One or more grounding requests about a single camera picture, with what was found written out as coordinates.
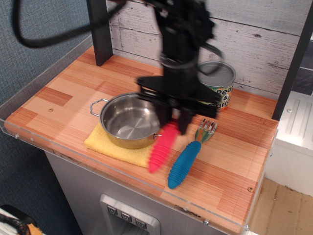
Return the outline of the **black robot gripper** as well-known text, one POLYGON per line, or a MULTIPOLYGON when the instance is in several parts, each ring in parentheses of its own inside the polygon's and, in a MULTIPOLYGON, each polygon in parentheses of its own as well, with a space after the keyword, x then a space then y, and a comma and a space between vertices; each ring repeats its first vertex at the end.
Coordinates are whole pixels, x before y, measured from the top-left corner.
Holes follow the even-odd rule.
POLYGON ((178 126, 181 135, 186 133, 194 115, 216 118, 220 95, 198 79, 198 57, 187 62, 160 56, 162 76, 141 77, 141 97, 154 103, 162 128, 172 120, 172 108, 180 110, 178 126))

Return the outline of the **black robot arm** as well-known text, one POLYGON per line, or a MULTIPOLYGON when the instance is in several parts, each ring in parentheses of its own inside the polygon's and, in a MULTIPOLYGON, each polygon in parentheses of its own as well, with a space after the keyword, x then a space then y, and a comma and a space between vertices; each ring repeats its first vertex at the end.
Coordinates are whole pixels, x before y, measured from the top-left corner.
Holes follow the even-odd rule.
POLYGON ((185 134, 196 114, 215 118, 221 97, 199 81, 199 50, 206 48, 221 56, 221 52, 207 43, 213 38, 214 23, 203 0, 148 0, 155 11, 162 35, 159 61, 162 76, 141 77, 140 98, 154 104, 161 126, 179 110, 178 129, 185 134))

